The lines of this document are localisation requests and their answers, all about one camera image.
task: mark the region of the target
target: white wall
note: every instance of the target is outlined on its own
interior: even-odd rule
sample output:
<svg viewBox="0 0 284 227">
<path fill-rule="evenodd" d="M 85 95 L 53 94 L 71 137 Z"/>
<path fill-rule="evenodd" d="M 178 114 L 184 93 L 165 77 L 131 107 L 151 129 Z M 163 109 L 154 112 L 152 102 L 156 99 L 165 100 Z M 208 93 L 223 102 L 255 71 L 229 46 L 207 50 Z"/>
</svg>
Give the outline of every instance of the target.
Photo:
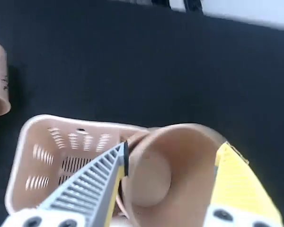
<svg viewBox="0 0 284 227">
<path fill-rule="evenodd" d="M 202 0 L 203 12 L 284 29 L 284 0 Z"/>
</svg>

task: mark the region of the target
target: yellow plastic part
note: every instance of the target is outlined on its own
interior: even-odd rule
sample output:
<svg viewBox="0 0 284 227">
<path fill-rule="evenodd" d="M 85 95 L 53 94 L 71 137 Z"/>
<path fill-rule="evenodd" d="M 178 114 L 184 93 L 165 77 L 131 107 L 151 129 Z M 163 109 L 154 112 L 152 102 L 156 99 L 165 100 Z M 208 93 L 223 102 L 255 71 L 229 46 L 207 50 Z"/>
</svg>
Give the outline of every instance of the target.
<svg viewBox="0 0 284 227">
<path fill-rule="evenodd" d="M 261 182 L 248 166 L 248 161 L 225 142 L 217 151 L 218 171 L 211 204 L 223 204 L 262 215 L 283 225 L 282 216 Z"/>
<path fill-rule="evenodd" d="M 106 214 L 106 220 L 105 220 L 103 227 L 109 227 L 109 224 L 112 220 L 112 215 L 113 215 L 113 211 L 114 211 L 114 207 L 115 207 L 115 198 L 117 196 L 119 183 L 120 183 L 120 180 L 124 176 L 125 176 L 124 166 L 120 166 L 119 169 L 118 169 L 116 179 L 115 179 L 115 185 L 114 185 L 113 193 L 112 193 L 111 198 L 110 198 L 110 203 L 109 203 L 107 214 Z"/>
</svg>

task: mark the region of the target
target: black table surface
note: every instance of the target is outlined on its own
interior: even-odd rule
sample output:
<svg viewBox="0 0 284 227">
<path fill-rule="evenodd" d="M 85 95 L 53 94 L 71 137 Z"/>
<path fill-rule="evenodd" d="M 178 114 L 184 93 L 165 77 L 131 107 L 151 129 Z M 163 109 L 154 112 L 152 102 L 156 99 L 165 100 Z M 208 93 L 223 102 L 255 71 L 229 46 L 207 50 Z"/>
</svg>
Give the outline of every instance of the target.
<svg viewBox="0 0 284 227">
<path fill-rule="evenodd" d="M 37 114 L 197 122 L 250 161 L 284 218 L 284 31 L 105 0 L 0 1 L 12 109 L 0 117 L 0 224 Z"/>
</svg>

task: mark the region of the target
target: basket rim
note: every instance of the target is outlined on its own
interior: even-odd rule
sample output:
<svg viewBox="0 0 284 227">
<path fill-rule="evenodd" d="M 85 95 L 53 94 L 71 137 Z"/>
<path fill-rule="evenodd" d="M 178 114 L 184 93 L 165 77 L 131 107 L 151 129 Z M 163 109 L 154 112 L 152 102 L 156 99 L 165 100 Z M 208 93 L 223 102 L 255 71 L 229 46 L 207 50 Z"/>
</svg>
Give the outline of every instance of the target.
<svg viewBox="0 0 284 227">
<path fill-rule="evenodd" d="M 12 203 L 13 189 L 14 189 L 15 182 L 16 182 L 17 172 L 19 170 L 19 164 L 20 164 L 21 157 L 22 157 L 23 147 L 26 141 L 25 138 L 27 135 L 27 131 L 32 125 L 38 123 L 39 121 L 43 121 L 46 119 L 57 120 L 57 121 L 62 121 L 62 122 L 67 122 L 67 123 L 76 123 L 76 124 L 80 123 L 82 125 L 96 126 L 96 127 L 111 127 L 111 128 L 118 128 L 118 129 L 124 129 L 124 130 L 126 129 L 127 130 L 145 130 L 146 129 L 145 127 L 142 127 L 142 126 L 135 126 L 135 125 L 129 125 L 129 124 L 123 124 L 123 123 L 87 121 L 87 120 L 59 117 L 59 116 L 54 116 L 50 114 L 36 115 L 28 119 L 20 130 L 16 152 L 14 156 L 14 162 L 13 162 L 13 165 L 10 171 L 8 186 L 7 186 L 6 193 L 5 193 L 4 203 L 5 203 L 5 208 L 8 214 L 16 212 L 13 207 L 13 203 Z"/>
</svg>

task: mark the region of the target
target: beige plastic basket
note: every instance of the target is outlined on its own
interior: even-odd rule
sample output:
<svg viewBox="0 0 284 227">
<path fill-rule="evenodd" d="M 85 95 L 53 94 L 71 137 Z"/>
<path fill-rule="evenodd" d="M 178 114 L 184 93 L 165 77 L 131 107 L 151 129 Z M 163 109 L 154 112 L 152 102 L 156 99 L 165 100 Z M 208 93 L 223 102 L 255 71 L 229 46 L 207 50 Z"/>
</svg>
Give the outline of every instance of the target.
<svg viewBox="0 0 284 227">
<path fill-rule="evenodd" d="M 8 213 L 36 207 L 91 159 L 146 128 L 39 115 L 23 126 L 5 195 Z"/>
</svg>

